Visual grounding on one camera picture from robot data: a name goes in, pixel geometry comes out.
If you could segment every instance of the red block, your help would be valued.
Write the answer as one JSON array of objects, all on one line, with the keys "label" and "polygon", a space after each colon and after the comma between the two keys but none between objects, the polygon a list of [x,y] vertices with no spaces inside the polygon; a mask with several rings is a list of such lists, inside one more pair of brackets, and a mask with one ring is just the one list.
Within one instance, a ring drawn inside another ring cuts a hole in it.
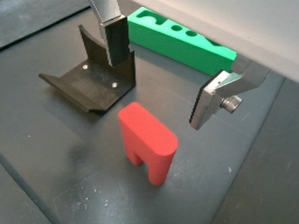
[{"label": "red block", "polygon": [[164,183],[177,148],[177,138],[161,122],[132,102],[119,114],[125,154],[135,165],[148,166],[149,182]]}]

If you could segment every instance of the green block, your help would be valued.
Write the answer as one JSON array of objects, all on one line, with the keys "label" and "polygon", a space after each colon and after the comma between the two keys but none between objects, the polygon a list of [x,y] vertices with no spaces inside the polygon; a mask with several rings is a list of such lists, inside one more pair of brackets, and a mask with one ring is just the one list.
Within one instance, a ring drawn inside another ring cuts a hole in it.
[{"label": "green block", "polygon": [[231,72],[236,53],[147,8],[128,16],[128,31],[133,43],[205,74]]}]

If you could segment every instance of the black bracket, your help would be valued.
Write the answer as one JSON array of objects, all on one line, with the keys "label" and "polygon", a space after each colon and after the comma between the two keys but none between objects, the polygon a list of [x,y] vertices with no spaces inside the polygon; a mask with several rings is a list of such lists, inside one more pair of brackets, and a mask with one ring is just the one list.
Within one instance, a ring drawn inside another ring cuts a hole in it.
[{"label": "black bracket", "polygon": [[135,53],[112,67],[107,48],[93,39],[83,26],[79,27],[88,59],[60,78],[40,73],[44,79],[87,112],[104,114],[136,85]]}]

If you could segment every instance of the hole in green block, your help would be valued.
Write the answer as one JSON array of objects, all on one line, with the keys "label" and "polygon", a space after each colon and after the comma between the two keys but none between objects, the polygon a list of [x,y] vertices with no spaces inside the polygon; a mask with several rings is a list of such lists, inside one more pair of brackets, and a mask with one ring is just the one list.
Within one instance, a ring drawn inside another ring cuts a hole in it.
[{"label": "hole in green block", "polygon": [[157,25],[161,25],[161,24],[165,22],[165,20],[167,20],[165,17],[163,17],[163,16],[155,14],[155,13],[151,12],[149,10],[144,10],[141,13],[139,13],[139,14],[136,15],[136,17],[137,17],[137,18],[143,18],[143,17],[151,17],[151,18],[155,18],[155,23],[156,23]]},{"label": "hole in green block", "polygon": [[180,31],[183,28],[181,28],[179,25],[173,25],[173,26],[172,26],[172,29],[177,32],[177,31]]},{"label": "hole in green block", "polygon": [[207,38],[207,40],[211,42],[211,44],[212,44],[212,45],[215,45],[215,46],[220,46],[220,44],[219,44],[219,43],[213,42],[213,41],[212,41],[212,40],[209,40],[208,38]]},{"label": "hole in green block", "polygon": [[197,35],[197,33],[193,31],[187,31],[185,34],[191,37],[195,37]]}]

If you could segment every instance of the bolt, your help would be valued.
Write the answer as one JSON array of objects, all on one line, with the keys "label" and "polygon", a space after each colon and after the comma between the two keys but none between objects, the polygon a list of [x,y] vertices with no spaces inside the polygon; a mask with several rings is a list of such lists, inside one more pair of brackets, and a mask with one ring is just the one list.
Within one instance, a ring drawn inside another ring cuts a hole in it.
[{"label": "bolt", "polygon": [[116,88],[116,87],[117,87],[117,83],[113,82],[113,83],[112,83],[112,88]]},{"label": "bolt", "polygon": [[237,109],[240,103],[241,99],[236,95],[232,95],[231,97],[223,99],[221,104],[219,106],[232,114]]}]

